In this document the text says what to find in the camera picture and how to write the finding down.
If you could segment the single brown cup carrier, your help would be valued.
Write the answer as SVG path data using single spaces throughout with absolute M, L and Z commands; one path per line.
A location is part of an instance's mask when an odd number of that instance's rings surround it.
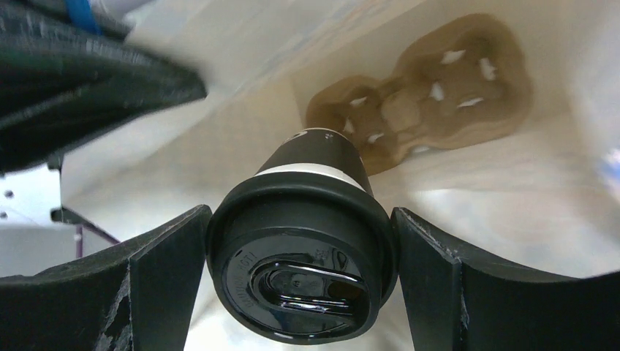
M 387 78 L 353 75 L 316 93 L 304 124 L 342 133 L 375 175 L 418 146 L 452 150 L 514 133 L 532 105 L 525 63 L 503 22 L 465 15 L 413 42 Z

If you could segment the white paper coffee cup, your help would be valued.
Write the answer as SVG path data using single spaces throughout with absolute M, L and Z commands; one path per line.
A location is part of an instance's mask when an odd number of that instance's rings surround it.
M 304 129 L 285 140 L 255 174 L 309 173 L 342 181 L 372 195 L 360 153 L 341 133 Z

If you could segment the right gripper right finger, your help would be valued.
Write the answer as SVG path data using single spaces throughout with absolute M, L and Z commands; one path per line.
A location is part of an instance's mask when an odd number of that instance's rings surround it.
M 406 208 L 391 215 L 416 350 L 617 350 L 619 273 L 573 278 L 514 263 Z

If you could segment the blue checkered paper bag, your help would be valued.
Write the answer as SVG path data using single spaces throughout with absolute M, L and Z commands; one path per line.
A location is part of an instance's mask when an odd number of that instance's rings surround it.
M 217 207 L 288 137 L 309 100 L 348 75 L 385 78 L 416 39 L 469 13 L 515 34 L 534 85 L 514 134 L 416 148 L 371 177 L 494 254 L 566 276 L 619 269 L 617 1 L 157 1 L 128 42 L 200 69 L 202 101 L 140 118 L 64 160 L 62 200 L 126 240 L 198 204 Z

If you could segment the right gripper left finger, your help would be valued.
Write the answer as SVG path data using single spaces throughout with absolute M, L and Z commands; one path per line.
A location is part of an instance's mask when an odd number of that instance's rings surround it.
M 211 218 L 196 206 L 33 276 L 1 279 L 3 350 L 182 350 Z

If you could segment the black cup lid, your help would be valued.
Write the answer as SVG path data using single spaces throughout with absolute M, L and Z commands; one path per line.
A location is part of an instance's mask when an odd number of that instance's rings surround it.
M 285 344 L 360 336 L 396 285 L 396 235 L 368 184 L 256 175 L 223 199 L 207 237 L 208 270 L 225 309 Z

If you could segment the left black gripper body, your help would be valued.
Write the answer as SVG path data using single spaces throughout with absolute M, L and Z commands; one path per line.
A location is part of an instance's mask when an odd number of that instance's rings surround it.
M 149 113 L 204 99 L 199 74 L 126 44 L 95 1 L 1 3 L 1 172 L 42 164 Z

